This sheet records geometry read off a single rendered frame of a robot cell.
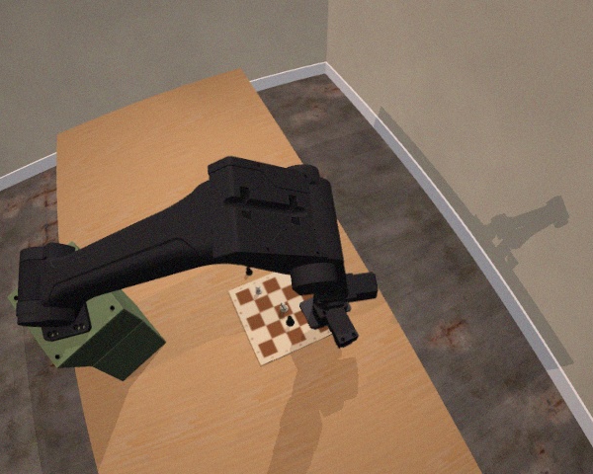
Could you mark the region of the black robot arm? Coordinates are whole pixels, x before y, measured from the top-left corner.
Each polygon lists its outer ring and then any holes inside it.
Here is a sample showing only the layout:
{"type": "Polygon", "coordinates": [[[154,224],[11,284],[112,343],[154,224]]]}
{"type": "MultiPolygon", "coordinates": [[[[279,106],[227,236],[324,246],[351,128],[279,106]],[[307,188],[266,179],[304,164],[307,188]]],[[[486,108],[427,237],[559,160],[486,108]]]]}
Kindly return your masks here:
{"type": "Polygon", "coordinates": [[[209,164],[208,174],[173,205],[77,251],[52,242],[21,250],[17,324],[42,327],[49,342],[88,333],[91,298],[225,263],[291,275],[293,290],[324,309],[313,303],[312,314],[338,349],[357,341],[347,301],[377,298],[377,279],[343,269],[329,181],[312,165],[234,156],[209,164]]]}

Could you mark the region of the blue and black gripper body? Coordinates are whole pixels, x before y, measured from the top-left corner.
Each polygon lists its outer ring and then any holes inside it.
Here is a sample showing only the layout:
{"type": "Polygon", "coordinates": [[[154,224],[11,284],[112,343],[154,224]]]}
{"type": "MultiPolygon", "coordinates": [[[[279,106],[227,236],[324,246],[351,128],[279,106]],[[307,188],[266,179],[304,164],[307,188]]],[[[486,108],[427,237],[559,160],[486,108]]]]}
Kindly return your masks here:
{"type": "MultiPolygon", "coordinates": [[[[305,319],[307,321],[307,324],[308,324],[309,328],[310,329],[313,329],[313,330],[317,330],[317,329],[319,329],[319,328],[327,325],[328,323],[325,323],[325,324],[323,324],[321,326],[318,325],[318,323],[316,322],[316,320],[315,320],[315,318],[314,318],[314,316],[312,314],[313,302],[314,302],[314,299],[313,299],[313,297],[311,297],[311,298],[309,298],[309,299],[301,302],[299,304],[299,308],[300,308],[301,312],[303,313],[303,315],[304,315],[304,317],[305,317],[305,319]]],[[[318,308],[324,310],[323,308],[319,307],[315,302],[314,302],[314,304],[318,308]]],[[[348,303],[348,307],[347,307],[347,311],[346,312],[350,312],[350,311],[351,311],[351,306],[348,303]]]]}

